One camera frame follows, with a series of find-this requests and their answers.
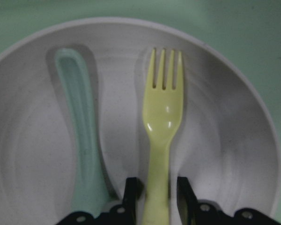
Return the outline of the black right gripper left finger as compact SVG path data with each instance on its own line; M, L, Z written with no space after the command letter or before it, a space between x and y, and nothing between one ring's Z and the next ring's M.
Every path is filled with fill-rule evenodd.
M125 191L122 202L114 205L108 212L102 212L99 216L76 211L72 212L58 222L59 225L135 225L136 205L140 196L141 185L136 177L126 179Z

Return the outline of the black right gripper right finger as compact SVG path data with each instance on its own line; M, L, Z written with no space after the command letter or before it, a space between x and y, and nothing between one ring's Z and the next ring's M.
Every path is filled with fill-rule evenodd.
M280 223L252 208L237 210L229 216L211 201L199 201L187 177L177 178L177 205L187 225L279 225Z

